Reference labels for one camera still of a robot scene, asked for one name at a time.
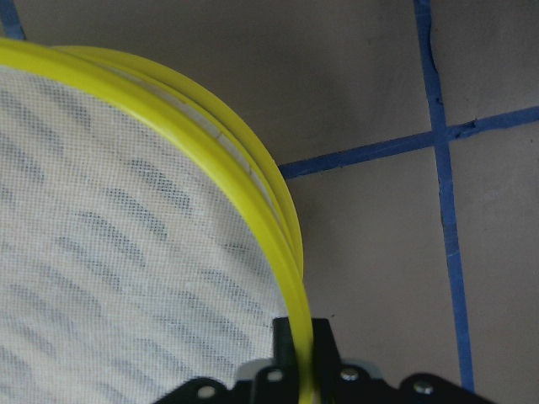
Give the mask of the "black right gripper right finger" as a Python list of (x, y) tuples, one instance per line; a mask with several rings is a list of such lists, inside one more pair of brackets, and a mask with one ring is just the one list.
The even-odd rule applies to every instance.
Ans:
[(377, 403), (367, 365), (343, 359), (327, 319), (312, 320), (312, 364), (319, 403)]

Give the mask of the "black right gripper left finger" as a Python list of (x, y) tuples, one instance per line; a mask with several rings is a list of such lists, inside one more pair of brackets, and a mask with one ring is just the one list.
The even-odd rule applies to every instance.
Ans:
[(272, 321), (272, 353), (252, 384), (252, 403), (301, 403), (302, 378), (288, 317)]

